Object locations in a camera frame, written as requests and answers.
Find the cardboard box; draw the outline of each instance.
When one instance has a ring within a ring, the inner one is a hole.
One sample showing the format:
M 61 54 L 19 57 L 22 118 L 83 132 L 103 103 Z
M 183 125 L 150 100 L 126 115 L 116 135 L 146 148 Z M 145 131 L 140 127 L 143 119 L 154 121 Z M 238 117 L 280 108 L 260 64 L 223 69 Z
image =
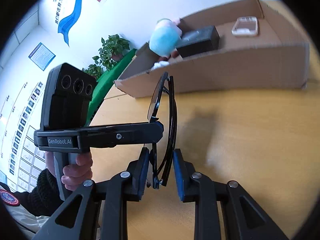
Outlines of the cardboard box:
M 256 37 L 235 37 L 238 17 L 258 18 Z M 301 88 L 307 81 L 309 43 L 277 11 L 260 0 L 239 0 L 208 8 L 181 19 L 183 33 L 215 25 L 219 49 L 150 70 L 159 58 L 144 44 L 115 80 L 116 87 L 135 97 L 151 96 L 164 71 L 174 76 L 175 92 L 234 88 Z

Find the plush toy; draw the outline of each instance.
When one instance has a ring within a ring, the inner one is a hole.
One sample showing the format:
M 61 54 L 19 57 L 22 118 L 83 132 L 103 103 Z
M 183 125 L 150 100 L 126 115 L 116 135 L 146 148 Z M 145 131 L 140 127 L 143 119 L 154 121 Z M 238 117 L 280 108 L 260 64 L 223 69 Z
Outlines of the plush toy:
M 177 27 L 179 23 L 180 19 L 176 21 L 161 19 L 157 22 L 149 41 L 149 48 L 161 57 L 160 60 L 168 59 L 181 39 L 182 30 Z

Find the gray handle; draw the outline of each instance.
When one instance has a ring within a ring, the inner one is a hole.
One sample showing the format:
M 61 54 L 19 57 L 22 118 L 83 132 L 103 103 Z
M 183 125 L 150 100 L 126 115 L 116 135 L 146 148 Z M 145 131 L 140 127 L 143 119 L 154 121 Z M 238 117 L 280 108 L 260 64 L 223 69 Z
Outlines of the gray handle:
M 61 182 L 63 176 L 63 167 L 69 164 L 76 164 L 77 153 L 59 153 L 54 152 L 54 171 L 56 173 L 57 184 L 61 200 L 65 201 L 72 193 L 72 191 L 66 189 L 64 184 Z

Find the blue wave decal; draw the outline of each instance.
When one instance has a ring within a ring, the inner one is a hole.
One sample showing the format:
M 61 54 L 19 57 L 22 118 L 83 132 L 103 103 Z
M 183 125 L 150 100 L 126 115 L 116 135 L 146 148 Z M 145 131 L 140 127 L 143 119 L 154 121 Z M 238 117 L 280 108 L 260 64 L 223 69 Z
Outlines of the blue wave decal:
M 76 0 L 75 2 L 75 8 L 73 9 L 73 12 L 67 16 L 61 19 L 58 25 L 58 33 L 63 34 L 63 39 L 66 44 L 69 46 L 69 31 L 73 25 L 77 22 L 77 20 L 80 17 L 81 14 L 81 4 L 82 0 Z

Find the camera lens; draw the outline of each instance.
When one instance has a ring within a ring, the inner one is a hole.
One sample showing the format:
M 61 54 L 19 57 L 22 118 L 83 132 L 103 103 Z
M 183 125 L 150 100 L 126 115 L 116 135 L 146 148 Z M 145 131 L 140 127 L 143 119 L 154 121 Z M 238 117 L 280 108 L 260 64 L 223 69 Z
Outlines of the camera lens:
M 85 93 L 89 96 L 92 93 L 92 85 L 87 85 L 85 88 Z
M 62 78 L 62 81 L 61 81 L 61 85 L 64 89 L 68 89 L 71 85 L 71 78 L 70 76 L 68 75 L 65 75 L 63 78 Z
M 77 79 L 75 81 L 75 84 L 73 85 L 73 90 L 75 91 L 76 94 L 81 94 L 83 90 L 83 81 L 81 79 Z

